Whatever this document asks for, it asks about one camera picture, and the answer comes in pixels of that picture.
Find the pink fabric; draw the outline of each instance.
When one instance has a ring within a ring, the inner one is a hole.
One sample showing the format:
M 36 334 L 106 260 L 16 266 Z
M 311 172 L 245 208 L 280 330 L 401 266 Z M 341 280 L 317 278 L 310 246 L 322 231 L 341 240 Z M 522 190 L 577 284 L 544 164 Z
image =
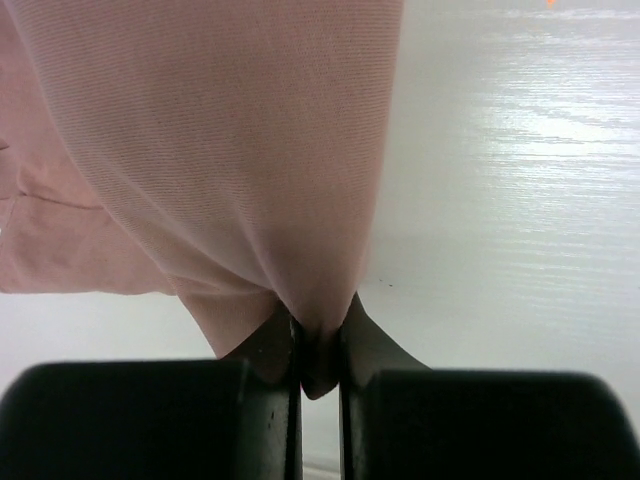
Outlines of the pink fabric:
M 364 268 L 401 0 L 8 0 L 112 216 L 224 355 L 281 299 L 315 345 Z
M 173 292 L 71 162 L 3 4 L 0 228 L 0 292 Z

